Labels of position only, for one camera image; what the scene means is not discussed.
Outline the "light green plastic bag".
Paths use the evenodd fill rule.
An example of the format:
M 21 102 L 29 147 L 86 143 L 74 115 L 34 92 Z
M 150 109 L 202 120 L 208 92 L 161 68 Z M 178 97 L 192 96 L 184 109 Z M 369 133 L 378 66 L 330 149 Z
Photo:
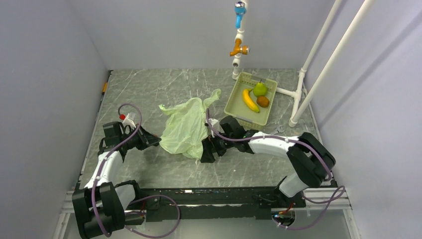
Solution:
M 219 99 L 220 94 L 221 89 L 215 89 L 204 100 L 195 97 L 169 108 L 159 105 L 162 113 L 169 117 L 161 135 L 160 146 L 169 154 L 200 159 L 204 151 L 202 140 L 208 136 L 206 109 Z

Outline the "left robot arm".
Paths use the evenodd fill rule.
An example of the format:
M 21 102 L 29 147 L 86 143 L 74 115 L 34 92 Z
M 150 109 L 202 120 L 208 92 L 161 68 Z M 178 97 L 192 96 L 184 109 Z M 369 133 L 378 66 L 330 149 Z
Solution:
M 143 127 L 113 121 L 103 125 L 98 164 L 83 189 L 72 194 L 72 204 L 81 238 L 111 236 L 125 226 L 125 209 L 137 209 L 143 195 L 136 181 L 114 184 L 128 151 L 158 146 L 161 138 Z

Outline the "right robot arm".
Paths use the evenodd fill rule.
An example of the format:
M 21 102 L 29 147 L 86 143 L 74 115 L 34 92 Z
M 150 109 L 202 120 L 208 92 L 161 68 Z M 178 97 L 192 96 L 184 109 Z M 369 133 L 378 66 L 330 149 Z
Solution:
M 205 125 L 211 135 L 202 140 L 202 163 L 213 163 L 215 154 L 223 156 L 230 148 L 290 161 L 294 172 L 278 183 L 274 193 L 274 200 L 281 207 L 289 205 L 304 189 L 318 188 L 332 177 L 331 170 L 336 164 L 334 156 L 309 132 L 300 136 L 278 136 L 254 129 L 245 130 L 232 116 L 221 121 L 206 116 Z

